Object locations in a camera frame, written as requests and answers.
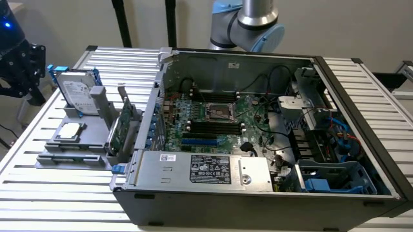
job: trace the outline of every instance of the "blue latch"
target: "blue latch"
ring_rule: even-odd
[[[304,182],[304,184],[305,184],[305,189],[309,192],[361,194],[364,190],[362,186],[356,186],[352,189],[330,189],[329,182],[326,179],[308,179]]]
[[[56,72],[66,72],[68,69],[70,69],[68,66],[56,66],[56,67],[55,67],[55,71],[56,71]]]
[[[113,167],[113,174],[118,174],[118,175],[122,175],[125,174],[125,166],[121,166],[121,165],[114,165]]]

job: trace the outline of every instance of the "wire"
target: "wire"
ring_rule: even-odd
[[[281,151],[281,150],[285,150],[285,149],[288,149],[288,148],[292,148],[292,146],[286,146],[286,147],[280,148],[280,149],[270,149],[270,148],[266,146],[266,144],[269,143],[269,140],[270,140],[273,137],[274,137],[274,136],[272,135],[272,137],[268,138],[266,141],[265,141],[265,143],[264,143],[264,147],[265,147],[269,151]]]
[[[289,71],[289,74],[290,74],[290,82],[289,82],[288,87],[286,87],[286,88],[289,89],[290,83],[293,82],[293,76],[294,76],[294,75],[293,75],[293,73],[292,73],[290,68],[286,67],[285,65],[277,65],[277,66],[273,67],[273,69],[272,69],[272,71],[270,71],[270,75],[269,75],[269,85],[270,85],[270,79],[272,79],[273,72],[274,72],[274,70],[278,69],[278,68],[285,68],[285,69]]]
[[[361,153],[361,142],[360,142],[358,138],[356,138],[354,136],[350,136],[349,134],[348,134],[348,138],[354,140],[358,143],[358,152],[357,152],[357,154],[360,154]]]
[[[179,93],[182,93],[182,84],[183,84],[183,82],[185,82],[186,80],[191,80],[191,82],[194,83],[193,77],[187,76],[187,77],[182,78],[181,83],[179,83],[179,89],[178,89],[178,92],[179,92]]]
[[[301,121],[304,120],[305,115],[306,115],[308,113],[310,113],[310,111],[313,111],[313,110],[316,110],[316,109],[317,109],[317,108],[312,108],[312,109],[309,109],[309,110],[308,110],[308,112],[305,112],[305,113],[301,115],[301,117],[300,117],[300,119],[298,119],[297,124],[300,124],[300,123],[301,123]]]
[[[256,77],[254,81],[253,81],[246,87],[243,87],[243,88],[239,90],[239,92],[243,92],[248,88],[250,88],[252,85],[258,81],[260,77],[264,77],[264,78],[268,78],[268,79],[269,79],[268,75],[261,73],[261,74]]]
[[[241,115],[243,115],[243,114],[248,113],[249,111],[252,111],[252,108],[248,109],[246,111],[243,111],[242,113],[239,113],[235,117],[239,117]]]
[[[2,138],[0,138],[0,144],[6,147],[7,150],[12,148]]]
[[[14,136],[15,136],[16,138],[19,138],[19,136],[16,135],[16,133],[15,133],[11,129],[8,129],[7,127],[4,127],[2,124],[0,124],[0,127],[3,127],[3,129],[6,129],[6,130],[8,130],[10,132],[12,132]]]
[[[257,108],[257,110],[256,110],[256,114],[254,114],[254,119],[256,119],[256,116],[257,116],[257,113],[258,113],[260,109],[261,109],[265,105],[272,104],[272,103],[276,102],[276,101],[270,101],[270,102],[268,102],[268,103],[265,103],[265,104],[261,104],[261,105],[258,106],[258,108]],[[258,126],[257,121],[256,121],[256,120],[253,120],[253,121],[254,121],[256,127],[257,127],[261,131],[268,132],[268,133],[272,133],[272,134],[281,134],[281,135],[284,135],[285,137],[289,138],[289,136],[288,136],[285,133],[276,132],[276,131],[269,131],[269,130],[262,129],[262,128]]]

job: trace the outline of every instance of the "hard drive label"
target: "hard drive label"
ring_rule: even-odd
[[[90,94],[90,87],[84,83],[75,81],[63,81],[63,85],[75,109],[86,115],[98,114],[95,102]]]
[[[229,156],[191,156],[189,180],[199,184],[231,184]]]

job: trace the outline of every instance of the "power supply label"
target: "power supply label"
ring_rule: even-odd
[[[230,157],[191,156],[189,180],[199,184],[231,184]]]

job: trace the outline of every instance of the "blue cable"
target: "blue cable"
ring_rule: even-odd
[[[340,121],[338,119],[333,118],[333,117],[328,117],[329,120],[333,119],[333,122],[336,122],[337,124],[340,124],[342,126],[342,128],[349,131],[349,125],[346,125],[342,121]]]

